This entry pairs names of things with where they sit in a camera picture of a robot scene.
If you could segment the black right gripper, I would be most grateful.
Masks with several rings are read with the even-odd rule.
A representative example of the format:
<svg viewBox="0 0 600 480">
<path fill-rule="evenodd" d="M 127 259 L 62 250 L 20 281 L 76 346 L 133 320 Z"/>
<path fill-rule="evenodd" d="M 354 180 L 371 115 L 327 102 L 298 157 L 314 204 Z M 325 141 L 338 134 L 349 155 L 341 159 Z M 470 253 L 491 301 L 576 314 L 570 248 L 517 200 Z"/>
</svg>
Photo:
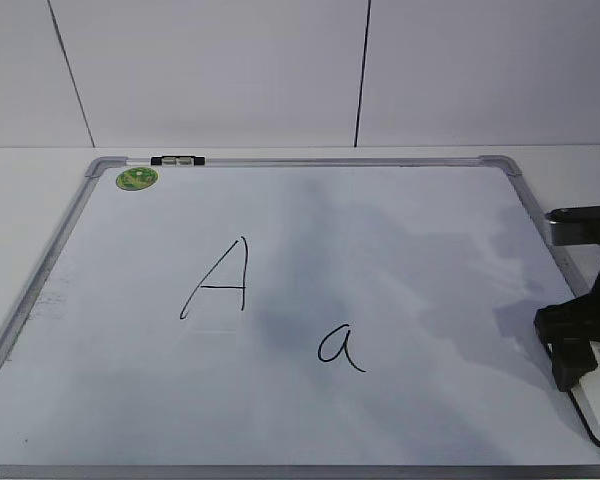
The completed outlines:
<svg viewBox="0 0 600 480">
<path fill-rule="evenodd" d="M 557 388 L 570 391 L 598 367 L 588 340 L 600 342 L 600 270 L 587 294 L 538 310 L 534 324 L 540 340 L 553 343 L 551 363 Z"/>
</svg>

